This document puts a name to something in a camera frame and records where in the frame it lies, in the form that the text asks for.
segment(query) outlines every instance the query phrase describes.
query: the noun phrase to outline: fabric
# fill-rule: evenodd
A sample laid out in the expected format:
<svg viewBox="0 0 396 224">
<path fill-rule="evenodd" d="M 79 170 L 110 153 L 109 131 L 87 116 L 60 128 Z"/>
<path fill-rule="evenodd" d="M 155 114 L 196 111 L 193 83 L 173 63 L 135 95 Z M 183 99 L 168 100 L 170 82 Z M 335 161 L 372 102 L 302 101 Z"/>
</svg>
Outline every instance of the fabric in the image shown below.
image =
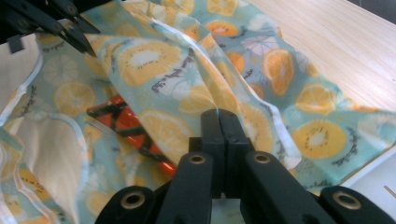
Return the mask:
<svg viewBox="0 0 396 224">
<path fill-rule="evenodd" d="M 93 223 L 118 190 L 170 179 L 86 114 L 117 93 L 172 162 L 200 136 L 203 112 L 227 109 L 311 191 L 396 142 L 394 113 L 348 100 L 246 1 L 115 1 L 84 17 L 102 32 L 87 35 L 97 58 L 40 36 L 42 66 L 0 115 L 4 223 Z M 213 221 L 241 222 L 237 203 L 214 209 Z"/>
</svg>

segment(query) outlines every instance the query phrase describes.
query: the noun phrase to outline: black clamp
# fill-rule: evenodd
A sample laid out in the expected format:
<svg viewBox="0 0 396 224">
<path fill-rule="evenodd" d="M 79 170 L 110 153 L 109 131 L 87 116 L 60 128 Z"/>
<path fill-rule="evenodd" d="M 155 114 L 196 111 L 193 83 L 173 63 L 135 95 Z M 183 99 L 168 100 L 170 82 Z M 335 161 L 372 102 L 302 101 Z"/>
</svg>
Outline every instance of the black clamp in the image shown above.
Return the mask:
<svg viewBox="0 0 396 224">
<path fill-rule="evenodd" d="M 88 52 L 94 56 L 93 49 L 84 33 L 100 34 L 99 30 L 79 15 L 71 1 L 48 0 L 48 3 L 73 22 L 68 29 L 25 0 L 0 0 L 0 19 L 25 35 L 34 32 L 58 35 L 78 51 Z"/>
<path fill-rule="evenodd" d="M 395 223 L 352 189 L 306 191 L 276 157 L 254 150 L 235 114 L 209 110 L 201 119 L 202 137 L 191 138 L 170 182 L 122 189 L 96 223 L 210 223 L 212 199 L 222 193 L 241 199 L 246 223 Z"/>
</svg>

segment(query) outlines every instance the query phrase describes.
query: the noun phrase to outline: citrus pattern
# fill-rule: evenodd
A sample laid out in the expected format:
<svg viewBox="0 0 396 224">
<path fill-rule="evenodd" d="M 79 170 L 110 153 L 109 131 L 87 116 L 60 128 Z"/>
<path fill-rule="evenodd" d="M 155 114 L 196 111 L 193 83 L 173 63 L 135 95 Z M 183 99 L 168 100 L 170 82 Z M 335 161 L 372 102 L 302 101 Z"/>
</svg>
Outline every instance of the citrus pattern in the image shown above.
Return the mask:
<svg viewBox="0 0 396 224">
<path fill-rule="evenodd" d="M 344 130 L 326 119 L 314 119 L 302 125 L 292 138 L 303 155 L 316 160 L 340 153 L 347 141 Z"/>
<path fill-rule="evenodd" d="M 52 221 L 46 217 L 36 217 L 36 218 L 28 218 L 20 224 L 51 224 Z"/>
<path fill-rule="evenodd" d="M 59 112 L 70 117 L 75 117 L 93 106 L 95 95 L 93 89 L 77 81 L 65 82 L 53 95 L 53 102 Z"/>
<path fill-rule="evenodd" d="M 195 8 L 194 0 L 162 0 L 162 5 L 171 7 L 183 14 L 190 15 Z"/>
<path fill-rule="evenodd" d="M 19 175 L 16 166 L 24 148 L 17 148 L 14 142 L 16 148 L 10 150 L 2 144 L 0 198 L 10 205 L 8 210 L 17 222 L 51 222 L 40 213 L 48 211 L 52 219 L 62 223 L 71 222 L 71 215 L 77 215 L 81 223 L 93 223 L 115 193 L 112 190 L 130 185 L 155 188 L 168 180 L 155 161 L 102 128 L 97 120 L 86 119 L 86 106 L 102 103 L 117 92 L 125 96 L 128 106 L 171 161 L 178 162 L 188 151 L 189 138 L 199 134 L 199 115 L 209 108 L 222 108 L 238 115 L 256 149 L 274 153 L 288 168 L 292 168 L 288 159 L 299 159 L 292 151 L 295 143 L 303 160 L 290 172 L 314 192 L 319 192 L 323 183 L 339 184 L 360 164 L 396 141 L 395 113 L 364 108 L 346 99 L 319 75 L 313 62 L 280 38 L 276 24 L 248 0 L 155 2 L 169 7 L 150 1 L 110 1 L 87 11 L 85 17 L 103 34 L 86 35 L 99 62 L 59 37 L 39 37 L 44 66 L 31 76 L 31 84 L 16 91 L 9 104 L 12 114 L 0 127 L 0 140 L 11 144 L 13 137 L 7 133 L 31 127 L 32 123 L 25 125 L 31 119 L 60 119 L 72 124 L 80 145 L 88 152 L 82 151 L 81 158 L 76 158 L 81 161 L 81 181 L 71 183 L 78 192 L 67 195 L 69 204 L 76 208 L 68 214 L 70 211 L 60 209 L 62 200 L 52 200 L 48 195 L 54 185 L 45 185 L 46 192 L 37 183 L 44 175 L 35 172 L 40 177 L 36 179 L 27 169 L 22 170 L 27 174 Z M 200 43 L 186 41 L 176 30 Z M 120 57 L 128 50 L 129 55 Z M 124 79 L 131 80 L 132 85 Z M 23 90 L 26 93 L 19 99 Z M 40 146 L 45 145 L 40 141 L 46 141 L 32 140 Z M 14 175 L 24 180 L 13 180 Z M 24 187 L 22 192 L 16 183 Z M 234 217 L 214 219 L 230 224 L 239 221 Z"/>
<path fill-rule="evenodd" d="M 13 216 L 21 215 L 23 210 L 18 195 L 4 194 L 4 202 Z"/>
<path fill-rule="evenodd" d="M 102 59 L 103 67 L 106 71 L 110 71 L 111 66 L 113 66 L 115 60 L 113 60 L 114 51 L 120 46 L 120 43 L 110 43 L 106 45 L 105 56 Z"/>
<path fill-rule="evenodd" d="M 239 34 L 239 29 L 229 21 L 214 20 L 206 24 L 206 28 L 212 32 L 213 35 L 233 36 Z"/>
<path fill-rule="evenodd" d="M 172 180 L 172 176 L 167 175 L 160 167 L 159 164 L 155 164 L 151 168 L 151 176 L 152 179 L 154 180 L 154 183 L 157 186 L 161 186 L 164 183 L 168 182 L 169 180 Z"/>
<path fill-rule="evenodd" d="M 91 70 L 96 75 L 98 75 L 99 77 L 107 77 L 107 73 L 105 72 L 102 65 L 96 58 L 93 58 L 88 53 L 84 55 L 84 58 L 85 58 L 85 63 L 88 65 L 89 68 L 91 68 Z"/>
<path fill-rule="evenodd" d="M 315 65 L 313 63 L 308 63 L 306 65 L 306 72 L 311 77 L 318 77 L 319 76 L 318 69 L 315 67 Z"/>
<path fill-rule="evenodd" d="M 178 111 L 183 114 L 200 116 L 206 110 L 216 108 L 206 85 L 190 88 L 189 96 L 180 101 Z"/>
<path fill-rule="evenodd" d="M 91 125 L 87 125 L 84 128 L 84 138 L 86 140 L 86 143 L 88 145 L 88 160 L 91 161 L 92 160 L 92 155 L 93 155 L 93 145 L 95 144 L 95 142 L 102 136 L 102 131 L 100 131 L 99 129 L 91 126 Z"/>
<path fill-rule="evenodd" d="M 233 63 L 233 66 L 235 66 L 239 73 L 244 71 L 245 59 L 242 54 L 235 51 L 227 51 L 227 57 L 230 59 L 231 63 Z"/>
<path fill-rule="evenodd" d="M 262 85 L 259 83 L 249 83 L 248 85 L 254 90 L 260 99 L 264 99 L 264 89 L 262 88 Z"/>
<path fill-rule="evenodd" d="M 139 86 L 169 71 L 179 58 L 179 48 L 151 41 L 124 50 L 117 61 L 122 80 L 130 86 Z"/>
<path fill-rule="evenodd" d="M 0 164 L 4 164 L 3 169 L 0 170 L 0 182 L 4 182 L 14 176 L 14 169 L 17 165 L 18 159 L 21 156 L 21 153 L 6 142 L 1 142 L 0 144 L 0 147 L 3 147 L 6 154 L 2 158 L 0 158 Z"/>
<path fill-rule="evenodd" d="M 117 35 L 125 35 L 125 36 L 134 36 L 134 37 L 139 37 L 141 36 L 139 31 L 132 26 L 130 23 L 123 23 L 119 25 L 116 31 Z"/>
<path fill-rule="evenodd" d="M 233 94 L 225 78 L 219 74 L 215 67 L 213 67 L 200 52 L 195 51 L 195 53 L 207 72 L 207 76 L 204 77 L 204 82 L 215 101 L 216 107 L 239 115 L 238 99 Z"/>
<path fill-rule="evenodd" d="M 234 87 L 236 85 L 235 77 L 233 77 L 233 72 L 230 70 L 230 66 L 225 62 L 216 62 L 215 66 L 221 72 L 221 75 L 225 78 L 228 85 Z"/>
<path fill-rule="evenodd" d="M 44 189 L 42 185 L 40 185 L 40 183 L 38 183 L 37 179 L 30 170 L 21 168 L 19 172 L 24 185 L 34 192 L 40 200 L 45 201 L 50 198 L 50 194 L 46 189 Z"/>
<path fill-rule="evenodd" d="M 321 83 L 309 83 L 297 96 L 296 106 L 307 112 L 329 114 L 335 109 L 335 96 Z"/>
<path fill-rule="evenodd" d="M 295 73 L 294 59 L 286 49 L 271 49 L 263 58 L 262 71 L 276 95 L 284 95 Z"/>
<path fill-rule="evenodd" d="M 60 84 L 78 77 L 78 64 L 68 55 L 57 55 L 43 66 L 44 79 L 48 83 Z"/>
<path fill-rule="evenodd" d="M 107 193 L 102 191 L 92 192 L 86 201 L 88 211 L 93 217 L 98 217 L 103 208 L 110 201 L 114 193 Z"/>
<path fill-rule="evenodd" d="M 199 40 L 200 33 L 196 24 L 184 29 L 183 33 L 195 41 Z"/>
<path fill-rule="evenodd" d="M 189 138 L 194 136 L 192 129 L 181 118 L 167 112 L 149 109 L 139 115 L 149 136 L 173 163 L 188 151 Z"/>
<path fill-rule="evenodd" d="M 273 132 L 268 118 L 256 107 L 241 104 L 247 136 L 256 150 L 271 152 L 274 144 Z"/>
<path fill-rule="evenodd" d="M 238 2 L 238 0 L 207 0 L 206 9 L 221 16 L 232 16 L 238 7 Z"/>
</svg>

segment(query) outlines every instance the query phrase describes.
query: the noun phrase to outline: metal grommet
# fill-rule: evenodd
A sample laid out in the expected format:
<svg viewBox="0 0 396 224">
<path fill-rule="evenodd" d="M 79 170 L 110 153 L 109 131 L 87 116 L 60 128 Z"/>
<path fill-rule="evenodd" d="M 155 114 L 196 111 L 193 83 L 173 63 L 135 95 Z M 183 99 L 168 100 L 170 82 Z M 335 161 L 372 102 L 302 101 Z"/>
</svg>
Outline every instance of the metal grommet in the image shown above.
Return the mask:
<svg viewBox="0 0 396 224">
<path fill-rule="evenodd" d="M 52 28 L 55 29 L 55 30 L 57 30 L 57 31 L 62 30 L 61 25 L 59 25 L 58 23 L 53 24 L 53 25 L 52 25 Z"/>
<path fill-rule="evenodd" d="M 29 24 L 27 23 L 27 21 L 25 19 L 19 19 L 18 25 L 22 26 L 22 27 L 27 27 Z"/>
<path fill-rule="evenodd" d="M 75 13 L 75 12 L 76 12 L 76 8 L 75 8 L 75 7 L 72 7 L 72 6 L 70 6 L 70 5 L 67 6 L 67 10 L 68 10 L 69 12 L 71 12 L 71 13 Z"/>
<path fill-rule="evenodd" d="M 146 200 L 141 191 L 134 191 L 125 194 L 121 199 L 121 206 L 125 209 L 135 209 L 140 207 Z"/>
<path fill-rule="evenodd" d="M 357 198 L 342 191 L 335 192 L 332 198 L 347 209 L 358 210 L 361 208 L 361 202 Z"/>
<path fill-rule="evenodd" d="M 189 161 L 194 164 L 201 164 L 204 163 L 206 159 L 201 155 L 193 155 L 189 157 Z"/>
<path fill-rule="evenodd" d="M 256 154 L 254 155 L 254 161 L 259 163 L 268 163 L 270 162 L 270 158 L 267 155 Z"/>
</svg>

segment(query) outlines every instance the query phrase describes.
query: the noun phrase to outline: wooden table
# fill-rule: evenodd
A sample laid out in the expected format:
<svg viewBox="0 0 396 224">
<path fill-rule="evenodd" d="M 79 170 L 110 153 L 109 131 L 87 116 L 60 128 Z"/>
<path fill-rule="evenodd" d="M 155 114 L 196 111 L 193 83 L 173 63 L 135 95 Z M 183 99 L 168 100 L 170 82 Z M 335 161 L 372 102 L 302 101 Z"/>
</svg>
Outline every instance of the wooden table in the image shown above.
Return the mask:
<svg viewBox="0 0 396 224">
<path fill-rule="evenodd" d="M 396 111 L 396 25 L 347 0 L 250 2 L 347 96 Z"/>
</svg>

